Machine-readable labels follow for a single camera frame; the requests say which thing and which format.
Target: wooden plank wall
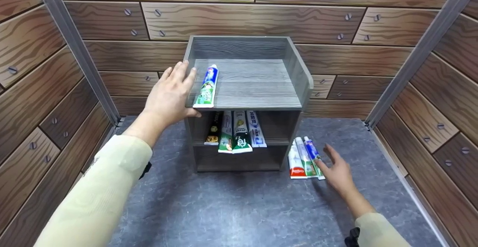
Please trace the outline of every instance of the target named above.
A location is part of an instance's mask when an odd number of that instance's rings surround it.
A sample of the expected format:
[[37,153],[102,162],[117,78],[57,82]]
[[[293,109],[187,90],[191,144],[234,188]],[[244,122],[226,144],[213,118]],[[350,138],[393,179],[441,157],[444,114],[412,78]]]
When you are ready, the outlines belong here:
[[0,246],[32,246],[109,125],[41,0],[0,0]]
[[284,35],[314,76],[306,116],[365,119],[446,0],[65,1],[98,69],[129,72],[108,74],[122,116],[145,104],[142,73],[182,60],[190,35]]
[[377,124],[451,246],[478,246],[478,14],[471,0]]

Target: toothpaste tube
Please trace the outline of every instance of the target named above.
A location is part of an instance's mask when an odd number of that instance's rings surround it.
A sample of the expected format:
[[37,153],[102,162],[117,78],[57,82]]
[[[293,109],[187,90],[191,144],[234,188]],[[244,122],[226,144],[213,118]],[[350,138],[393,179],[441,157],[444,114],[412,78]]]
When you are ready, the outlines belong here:
[[304,166],[305,175],[307,178],[318,178],[314,163],[309,158],[307,149],[305,148],[304,141],[302,138],[295,138],[295,143],[297,145],[297,150],[299,152],[300,159],[302,160],[302,165]]
[[206,137],[206,141],[204,145],[219,145],[219,136],[221,131],[219,127],[221,126],[222,115],[220,111],[217,111],[214,114],[214,119],[212,120],[211,127],[208,131],[208,136]]
[[232,154],[232,113],[224,111],[222,116],[221,140],[219,141],[219,153]]
[[320,160],[320,155],[319,155],[319,152],[317,151],[316,146],[314,145],[314,142],[311,139],[309,139],[309,137],[305,136],[304,145],[305,145],[305,148],[307,149],[307,153],[309,154],[310,160],[312,160],[312,165],[314,166],[314,169],[316,170],[317,178],[325,179],[324,174],[314,162],[315,159]]
[[252,147],[267,147],[266,140],[264,138],[263,131],[261,130],[261,125],[259,125],[256,112],[246,111],[246,114],[247,122],[249,123],[249,133],[251,134]]
[[203,86],[199,91],[198,98],[193,104],[193,108],[212,108],[214,107],[214,96],[215,96],[215,84],[217,82],[217,75],[219,70],[217,70],[216,65],[211,65],[206,71],[204,76]]
[[307,179],[305,175],[304,166],[302,165],[302,160],[299,156],[299,151],[297,150],[297,145],[295,140],[292,141],[291,149],[289,150],[289,173],[291,179]]
[[252,152],[251,137],[247,132],[245,111],[234,111],[234,140],[232,140],[232,153]]

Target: blue and white toothpaste tube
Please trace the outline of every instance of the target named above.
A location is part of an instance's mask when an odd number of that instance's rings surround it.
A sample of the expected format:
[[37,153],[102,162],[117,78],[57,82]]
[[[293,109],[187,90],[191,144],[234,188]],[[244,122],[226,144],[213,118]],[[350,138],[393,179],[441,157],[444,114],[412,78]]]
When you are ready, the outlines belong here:
[[255,111],[247,111],[247,122],[249,123],[249,135],[251,135],[251,145],[256,147],[267,147],[266,140],[264,138],[263,130],[259,125],[257,114]]
[[212,108],[214,107],[215,84],[219,70],[216,65],[211,65],[204,76],[203,85],[199,91],[198,98],[193,104],[193,108]]

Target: gray wooden shelf unit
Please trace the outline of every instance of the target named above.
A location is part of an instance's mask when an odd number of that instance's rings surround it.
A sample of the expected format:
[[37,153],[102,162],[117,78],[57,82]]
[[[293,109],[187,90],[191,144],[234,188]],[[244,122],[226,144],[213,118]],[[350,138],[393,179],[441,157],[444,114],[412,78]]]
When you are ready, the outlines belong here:
[[[214,108],[202,118],[185,120],[191,156],[198,172],[276,171],[287,153],[309,101],[314,82],[289,37],[191,36],[185,60],[198,76],[186,106],[192,107],[205,70],[219,69]],[[214,111],[254,110],[267,148],[251,153],[224,154],[205,146]]]

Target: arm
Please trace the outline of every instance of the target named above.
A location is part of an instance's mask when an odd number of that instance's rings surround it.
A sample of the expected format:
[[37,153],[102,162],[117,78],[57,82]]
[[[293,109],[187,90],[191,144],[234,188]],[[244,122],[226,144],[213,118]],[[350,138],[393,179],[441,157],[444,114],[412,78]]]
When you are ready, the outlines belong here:
[[187,116],[201,116],[193,108],[184,107],[196,77],[193,68],[184,79],[187,65],[178,62],[174,69],[169,67],[153,87],[135,122],[99,150],[95,163],[51,216],[36,247],[108,244],[128,194],[150,160],[152,147],[161,133]]
[[350,165],[340,157],[330,145],[326,144],[324,152],[330,157],[332,167],[321,160],[314,160],[323,172],[327,181],[344,199],[355,218],[355,225],[360,227],[358,245],[360,247],[408,247],[408,242],[393,228],[393,226],[377,213],[372,205],[357,190],[350,173]]

